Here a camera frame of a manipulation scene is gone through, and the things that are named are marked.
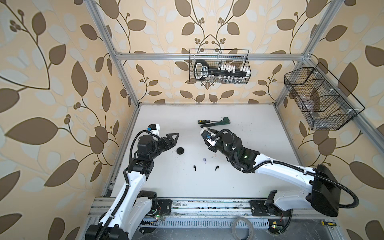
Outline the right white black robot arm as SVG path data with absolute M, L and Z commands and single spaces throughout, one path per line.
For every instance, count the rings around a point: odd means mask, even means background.
M 222 153 L 236 170 L 244 174 L 264 174 L 293 184 L 297 190 L 270 191 L 256 210 L 270 216 L 279 216 L 295 209 L 312 209 L 337 217 L 340 209 L 356 208 L 360 200 L 346 186 L 340 184 L 324 165 L 316 168 L 296 166 L 245 148 L 242 140 L 228 129 L 203 128 L 201 137 L 208 149 Z

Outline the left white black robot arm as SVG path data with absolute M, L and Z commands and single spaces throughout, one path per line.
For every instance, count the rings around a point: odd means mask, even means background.
M 160 213 L 156 192 L 144 191 L 154 160 L 177 145 L 179 133 L 160 137 L 159 125 L 149 125 L 133 139 L 129 164 L 123 170 L 124 184 L 112 206 L 96 225 L 85 233 L 87 240 L 130 240 L 146 216 Z

